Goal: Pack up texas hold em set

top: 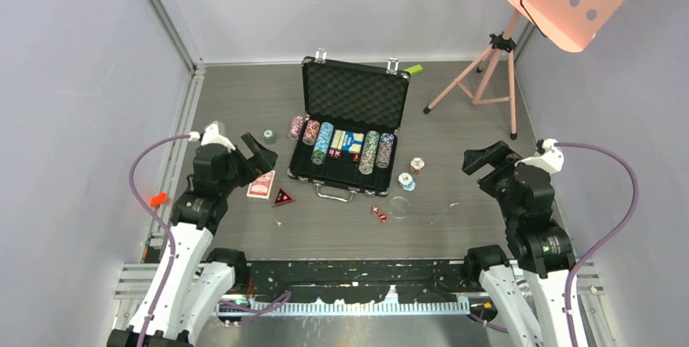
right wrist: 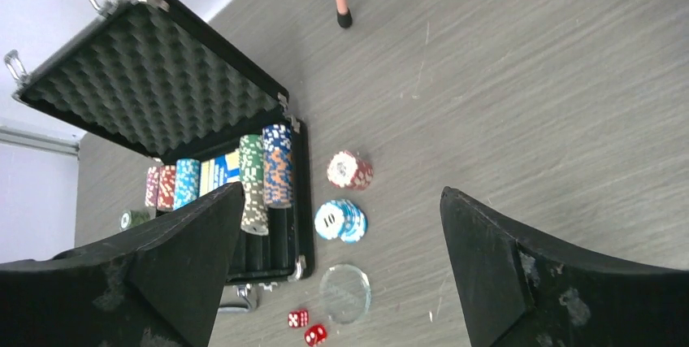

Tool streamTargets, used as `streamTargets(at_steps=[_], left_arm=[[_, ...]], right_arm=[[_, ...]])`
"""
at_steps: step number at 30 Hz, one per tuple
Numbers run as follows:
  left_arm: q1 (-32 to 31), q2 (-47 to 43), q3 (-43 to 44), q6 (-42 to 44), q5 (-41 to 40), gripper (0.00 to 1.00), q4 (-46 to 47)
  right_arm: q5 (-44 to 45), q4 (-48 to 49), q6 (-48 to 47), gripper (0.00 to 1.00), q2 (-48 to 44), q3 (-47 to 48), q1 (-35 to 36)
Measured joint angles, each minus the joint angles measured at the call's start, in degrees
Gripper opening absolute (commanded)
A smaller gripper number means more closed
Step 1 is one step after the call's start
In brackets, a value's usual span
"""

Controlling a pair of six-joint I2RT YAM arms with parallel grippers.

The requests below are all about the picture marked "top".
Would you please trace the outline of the light blue chip stack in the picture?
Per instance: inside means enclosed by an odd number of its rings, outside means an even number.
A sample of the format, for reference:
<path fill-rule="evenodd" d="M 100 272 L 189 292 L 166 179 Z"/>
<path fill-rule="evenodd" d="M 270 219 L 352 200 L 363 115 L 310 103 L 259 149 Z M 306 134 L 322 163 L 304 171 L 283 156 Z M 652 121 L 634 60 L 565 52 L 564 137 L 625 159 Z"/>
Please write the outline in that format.
<path fill-rule="evenodd" d="M 416 189 L 416 182 L 414 177 L 408 172 L 402 172 L 398 176 L 398 184 L 407 192 L 412 192 Z"/>

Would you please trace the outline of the red white chip stack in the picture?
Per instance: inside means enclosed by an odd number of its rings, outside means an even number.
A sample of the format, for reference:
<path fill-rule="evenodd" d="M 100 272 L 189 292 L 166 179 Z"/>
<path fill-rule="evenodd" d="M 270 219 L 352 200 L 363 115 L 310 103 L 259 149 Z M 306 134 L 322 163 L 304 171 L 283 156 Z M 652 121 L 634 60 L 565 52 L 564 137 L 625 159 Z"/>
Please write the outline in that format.
<path fill-rule="evenodd" d="M 409 169 L 413 175 L 419 175 L 425 167 L 425 161 L 422 158 L 413 158 L 409 163 Z"/>

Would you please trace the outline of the light blue chip row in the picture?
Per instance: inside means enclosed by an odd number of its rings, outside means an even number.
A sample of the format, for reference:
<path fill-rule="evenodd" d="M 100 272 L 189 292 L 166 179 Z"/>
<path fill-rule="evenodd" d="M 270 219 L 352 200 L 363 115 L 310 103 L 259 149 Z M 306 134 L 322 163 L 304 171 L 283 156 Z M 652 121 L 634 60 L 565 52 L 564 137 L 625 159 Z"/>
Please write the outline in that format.
<path fill-rule="evenodd" d="M 313 164 L 321 165 L 324 163 L 334 131 L 333 124 L 328 122 L 321 124 L 311 155 L 311 162 Z"/>

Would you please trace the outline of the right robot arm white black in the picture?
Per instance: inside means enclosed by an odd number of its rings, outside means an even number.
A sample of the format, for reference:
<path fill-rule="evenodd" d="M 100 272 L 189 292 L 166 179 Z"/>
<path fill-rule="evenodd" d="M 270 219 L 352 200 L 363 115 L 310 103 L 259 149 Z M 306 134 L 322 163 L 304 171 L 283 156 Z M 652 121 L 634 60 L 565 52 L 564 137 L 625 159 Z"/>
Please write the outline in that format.
<path fill-rule="evenodd" d="M 503 141 L 463 154 L 461 169 L 467 175 L 492 167 L 478 185 L 500 207 L 507 246 L 534 304 L 528 305 L 519 292 L 499 245 L 469 249 L 461 267 L 464 280 L 472 289 L 488 293 L 516 346 L 572 346 L 573 337 L 585 335 L 576 305 L 573 245 L 553 219 L 551 176 L 563 164 L 564 154 L 553 139 L 538 141 L 536 154 L 528 158 Z"/>

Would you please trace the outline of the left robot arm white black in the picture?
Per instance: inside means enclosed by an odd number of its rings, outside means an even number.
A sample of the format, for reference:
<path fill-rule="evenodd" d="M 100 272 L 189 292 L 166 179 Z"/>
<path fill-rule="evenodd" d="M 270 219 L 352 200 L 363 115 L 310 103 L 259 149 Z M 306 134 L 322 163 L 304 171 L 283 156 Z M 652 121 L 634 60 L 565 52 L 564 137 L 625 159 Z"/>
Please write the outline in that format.
<path fill-rule="evenodd" d="M 167 247 L 143 302 L 125 329 L 111 331 L 107 345 L 194 346 L 221 297 L 248 286 L 243 252 L 209 248 L 228 211 L 228 196 L 272 171 L 278 158 L 251 133 L 241 139 L 252 154 L 249 158 L 215 124 L 203 132 L 158 141 L 199 144 L 188 187 L 175 201 L 167 223 L 143 200 L 135 183 L 129 184 L 135 199 L 163 228 Z"/>

